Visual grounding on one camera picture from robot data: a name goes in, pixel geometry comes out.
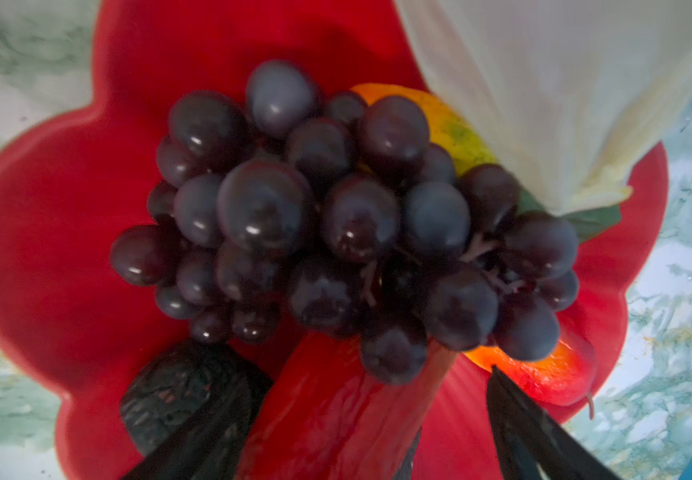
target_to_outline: bunch of grapes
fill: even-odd
[[[567,220],[517,215],[519,183],[497,165],[457,178],[407,98],[322,101],[281,61],[256,68],[246,93],[245,112],[212,91],[170,110],[147,202],[156,224],[112,245],[125,281],[156,285],[159,309],[200,342],[264,342],[281,310],[361,335],[365,369],[389,384],[418,374],[429,337],[523,361],[551,353],[554,312],[578,294]]]

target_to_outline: black object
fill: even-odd
[[[409,480],[413,476],[413,459],[415,459],[415,452],[418,451],[420,432],[422,431],[422,429],[418,430],[418,435],[415,436],[412,445],[409,446],[407,455],[402,460],[402,465],[399,466],[399,470],[397,470],[393,480]]]
[[[124,480],[233,478],[272,381],[228,346],[179,343],[132,381],[120,415],[146,458]]]
[[[495,366],[487,412],[504,480],[620,480]]]

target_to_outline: marble surface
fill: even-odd
[[[0,147],[90,100],[96,0],[0,0]],[[623,355],[570,432],[626,480],[678,478],[692,457],[692,103],[665,136],[666,220],[628,292]],[[0,354],[0,480],[63,478],[53,446],[59,402]]]

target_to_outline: grape stem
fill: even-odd
[[[485,276],[490,285],[492,285],[498,292],[500,292],[501,295],[516,293],[516,290],[519,290],[527,284],[527,282],[525,282],[522,279],[514,280],[511,283],[505,283],[503,280],[500,280],[498,273],[499,270],[497,266],[492,270],[482,270],[482,274]]]
[[[513,293],[511,286],[505,283],[503,280],[498,278],[497,272],[491,272],[490,270],[482,270],[482,274],[485,276],[490,285],[501,293]]]
[[[400,254],[404,255],[409,261],[413,262],[414,264],[416,264],[416,265],[422,265],[423,264],[423,262],[418,260],[417,257],[410,254],[407,250],[404,250],[401,246],[394,245],[393,249],[396,250],[397,252],[399,252]]]
[[[500,246],[500,242],[497,240],[485,240],[485,234],[482,232],[476,232],[469,243],[469,247],[466,252],[461,255],[458,260],[465,264],[470,264],[476,257],[482,254],[486,254],[490,250],[494,250]]]
[[[370,308],[374,308],[378,302],[375,300],[375,295],[373,295],[373,282],[375,281],[375,272],[378,268],[378,260],[373,260],[369,264],[366,264],[359,275],[364,279],[364,284],[362,286],[362,297],[364,297]]]

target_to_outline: red fruit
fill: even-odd
[[[574,332],[561,317],[559,327],[559,344],[550,356],[539,362],[520,362],[498,347],[488,346],[466,352],[466,356],[488,372],[496,365],[534,400],[572,405],[590,393],[596,377],[596,353],[590,342]]]
[[[308,335],[266,396],[237,480],[390,480],[456,356],[431,342],[418,377],[387,386],[362,368],[358,339]]]

